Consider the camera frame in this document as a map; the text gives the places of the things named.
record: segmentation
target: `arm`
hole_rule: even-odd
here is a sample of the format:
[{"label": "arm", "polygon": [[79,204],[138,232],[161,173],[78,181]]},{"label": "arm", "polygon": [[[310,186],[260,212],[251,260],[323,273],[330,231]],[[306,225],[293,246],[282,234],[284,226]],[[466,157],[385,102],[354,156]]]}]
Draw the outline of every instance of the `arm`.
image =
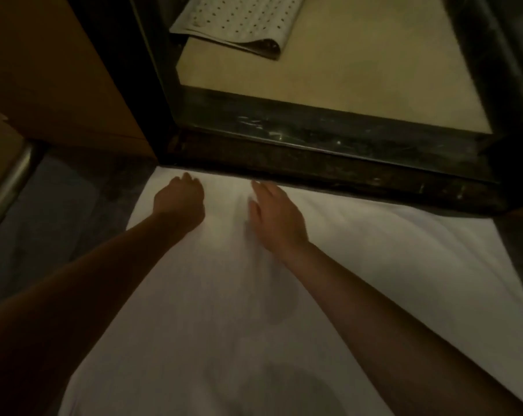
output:
[{"label": "arm", "polygon": [[250,219],[333,323],[397,416],[523,415],[523,403],[451,344],[329,258],[286,193],[253,182]]},{"label": "arm", "polygon": [[204,219],[189,174],[152,215],[0,304],[0,413],[41,414],[158,260]]}]

